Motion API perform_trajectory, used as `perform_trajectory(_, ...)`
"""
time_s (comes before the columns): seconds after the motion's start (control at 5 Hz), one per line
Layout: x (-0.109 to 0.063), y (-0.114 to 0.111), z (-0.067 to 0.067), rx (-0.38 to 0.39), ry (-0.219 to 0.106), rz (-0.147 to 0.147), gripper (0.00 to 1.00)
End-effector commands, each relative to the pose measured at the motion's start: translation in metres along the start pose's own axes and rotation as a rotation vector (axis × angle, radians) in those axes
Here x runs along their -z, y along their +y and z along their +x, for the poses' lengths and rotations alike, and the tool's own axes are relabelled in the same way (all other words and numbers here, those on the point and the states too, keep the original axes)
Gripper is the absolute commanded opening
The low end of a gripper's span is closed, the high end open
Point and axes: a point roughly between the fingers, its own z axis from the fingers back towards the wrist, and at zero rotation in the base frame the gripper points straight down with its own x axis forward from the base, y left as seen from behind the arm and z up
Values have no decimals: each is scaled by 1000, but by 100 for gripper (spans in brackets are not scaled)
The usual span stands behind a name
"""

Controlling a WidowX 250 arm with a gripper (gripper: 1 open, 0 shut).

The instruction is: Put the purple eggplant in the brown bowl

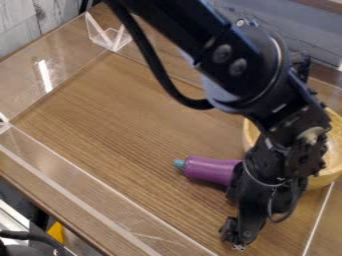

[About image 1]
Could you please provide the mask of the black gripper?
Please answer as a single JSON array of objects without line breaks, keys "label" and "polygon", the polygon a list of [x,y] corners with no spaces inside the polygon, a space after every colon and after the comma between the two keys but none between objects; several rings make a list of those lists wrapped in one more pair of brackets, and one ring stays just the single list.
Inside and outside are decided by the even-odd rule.
[{"label": "black gripper", "polygon": [[244,251],[257,238],[265,222],[283,222],[293,212],[307,189],[308,179],[292,177],[275,181],[261,180],[240,161],[225,197],[237,207],[237,215],[228,216],[218,228],[221,242]]}]

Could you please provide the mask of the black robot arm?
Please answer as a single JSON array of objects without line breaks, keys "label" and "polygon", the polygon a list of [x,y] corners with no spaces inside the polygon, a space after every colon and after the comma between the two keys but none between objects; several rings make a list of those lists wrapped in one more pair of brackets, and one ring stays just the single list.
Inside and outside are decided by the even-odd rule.
[{"label": "black robot arm", "polygon": [[[192,109],[218,109],[249,120],[259,137],[233,166],[228,198],[236,216],[218,229],[236,249],[265,223],[292,214],[309,177],[325,167],[331,119],[307,85],[309,58],[252,22],[234,23],[204,0],[106,0],[168,95]],[[170,82],[146,35],[145,22],[182,50],[206,79],[205,96],[185,97]]]}]

